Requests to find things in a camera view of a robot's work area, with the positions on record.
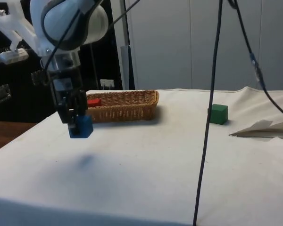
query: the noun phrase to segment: power outlet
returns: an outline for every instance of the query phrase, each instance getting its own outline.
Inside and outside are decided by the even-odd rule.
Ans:
[[[101,79],[100,86],[103,88],[114,88],[114,80],[113,79]]]

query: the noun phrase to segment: table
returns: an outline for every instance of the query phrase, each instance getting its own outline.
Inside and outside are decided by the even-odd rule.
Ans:
[[[153,121],[70,139],[55,113],[0,149],[0,226],[191,225],[209,92],[159,94]],[[283,105],[283,92],[271,96]],[[283,226],[283,139],[229,136],[277,111],[250,88],[214,103],[230,121],[210,127],[198,225]]]
[[[0,148],[32,128],[34,125],[35,123],[0,121]]]

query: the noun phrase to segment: white wall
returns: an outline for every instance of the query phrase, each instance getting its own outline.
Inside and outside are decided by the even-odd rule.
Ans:
[[[131,5],[135,0],[126,0]],[[142,0],[128,15],[138,89],[208,89],[218,0]],[[268,89],[283,89],[283,0],[238,0]],[[216,89],[259,88],[237,13],[224,0]]]

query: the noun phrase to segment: green cube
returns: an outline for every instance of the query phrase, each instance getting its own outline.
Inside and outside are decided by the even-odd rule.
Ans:
[[[223,125],[228,119],[228,106],[226,105],[213,105],[210,121],[214,124]]]

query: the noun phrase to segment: wicker basket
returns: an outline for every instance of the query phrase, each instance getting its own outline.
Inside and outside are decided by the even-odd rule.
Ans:
[[[86,114],[93,122],[151,120],[159,93],[155,90],[95,93],[87,99],[100,98],[102,106],[89,107]]]

